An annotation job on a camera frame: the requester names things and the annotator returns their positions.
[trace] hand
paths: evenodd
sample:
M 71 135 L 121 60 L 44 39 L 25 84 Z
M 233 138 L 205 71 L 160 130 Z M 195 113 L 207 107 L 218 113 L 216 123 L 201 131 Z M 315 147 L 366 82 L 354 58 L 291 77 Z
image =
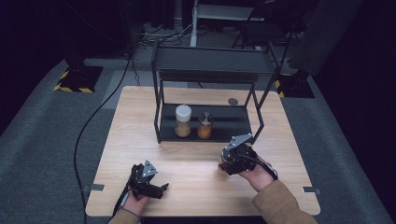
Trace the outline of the hand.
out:
M 136 199 L 136 197 L 129 190 L 128 198 L 126 199 L 123 209 L 130 211 L 140 217 L 146 207 L 146 204 L 149 202 L 149 199 L 150 197 L 148 196 L 138 196 Z
M 259 160 L 265 162 L 268 166 L 271 166 L 269 162 L 266 162 L 259 156 Z M 251 187 L 253 187 L 257 192 L 261 191 L 269 184 L 274 182 L 274 179 L 268 172 L 266 172 L 259 164 L 256 165 L 252 171 L 244 171 L 239 173 L 240 176 L 244 177 Z

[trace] small round object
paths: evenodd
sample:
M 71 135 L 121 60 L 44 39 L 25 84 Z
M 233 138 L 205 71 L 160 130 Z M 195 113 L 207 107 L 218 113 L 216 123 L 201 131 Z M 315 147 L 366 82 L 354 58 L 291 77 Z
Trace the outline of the small round object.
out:
M 199 126 L 198 126 L 198 136 L 202 139 L 206 139 L 210 137 L 212 134 L 212 124 L 213 124 L 213 115 L 209 112 L 202 113 L 198 117 Z
M 230 105 L 238 105 L 238 100 L 235 98 L 228 99 L 228 104 Z

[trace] yellow-black hazard tape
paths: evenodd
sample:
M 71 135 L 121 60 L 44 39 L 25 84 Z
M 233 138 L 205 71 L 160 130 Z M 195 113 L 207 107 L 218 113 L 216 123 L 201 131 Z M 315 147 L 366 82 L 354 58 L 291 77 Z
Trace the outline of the yellow-black hazard tape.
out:
M 281 86 L 280 86 L 280 81 L 279 81 L 279 80 L 277 80 L 277 81 L 275 82 L 275 86 L 276 86 L 277 94 L 279 95 L 279 97 L 285 97 L 285 94 L 284 94 L 283 91 L 281 90 Z
M 56 86 L 53 88 L 54 91 L 76 91 L 76 92 L 94 92 L 94 90 L 90 89 L 90 88 L 82 88 L 82 87 L 66 87 L 66 86 L 62 86 L 62 81 L 67 77 L 67 75 L 69 74 L 69 71 L 66 70 L 61 78 L 59 79 L 58 83 L 56 84 Z
M 65 71 L 65 72 L 62 74 L 61 78 L 59 78 L 58 83 L 57 83 L 56 86 L 53 88 L 54 91 L 58 91 L 58 90 L 61 89 L 62 79 L 64 79 L 64 78 L 67 76 L 68 73 L 69 73 L 69 71 Z

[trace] gray carpet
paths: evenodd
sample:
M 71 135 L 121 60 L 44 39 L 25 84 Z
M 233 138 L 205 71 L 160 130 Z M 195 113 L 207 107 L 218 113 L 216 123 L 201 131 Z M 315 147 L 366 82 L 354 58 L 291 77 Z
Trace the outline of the gray carpet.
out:
M 209 32 L 198 37 L 198 47 L 228 48 L 233 38 Z M 190 39 L 184 38 L 183 44 L 188 43 Z M 147 86 L 152 85 L 149 55 L 150 47 L 134 55 L 140 84 Z M 83 208 L 73 170 L 75 144 L 84 123 L 118 85 L 126 63 L 116 59 L 86 60 L 87 65 L 105 68 L 95 93 L 52 91 L 67 67 L 65 62 L 55 66 L 37 85 L 0 138 L 0 223 L 82 223 Z M 121 85 L 136 85 L 132 67 L 126 75 Z M 261 77 L 259 89 L 266 80 Z M 313 186 L 321 191 L 321 213 L 316 220 L 392 223 L 315 82 L 311 78 L 308 81 L 315 99 L 281 101 Z M 194 83 L 176 85 L 197 87 Z M 83 184 L 91 184 L 94 179 L 118 99 L 115 94 L 81 136 L 78 170 Z M 108 217 L 88 218 L 88 223 L 107 221 Z

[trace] spice bottle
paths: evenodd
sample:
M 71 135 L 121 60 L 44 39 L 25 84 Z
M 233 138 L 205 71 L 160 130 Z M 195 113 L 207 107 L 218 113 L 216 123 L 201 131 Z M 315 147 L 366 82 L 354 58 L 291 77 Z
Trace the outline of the spice bottle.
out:
M 202 113 L 198 117 L 199 121 L 199 126 L 198 126 L 198 136 L 200 138 L 206 139 L 210 137 L 210 134 L 212 134 L 212 124 L 213 124 L 213 115 L 205 112 Z
M 191 108 L 188 105 L 179 105 L 176 108 L 175 133 L 179 137 L 186 137 L 191 132 Z

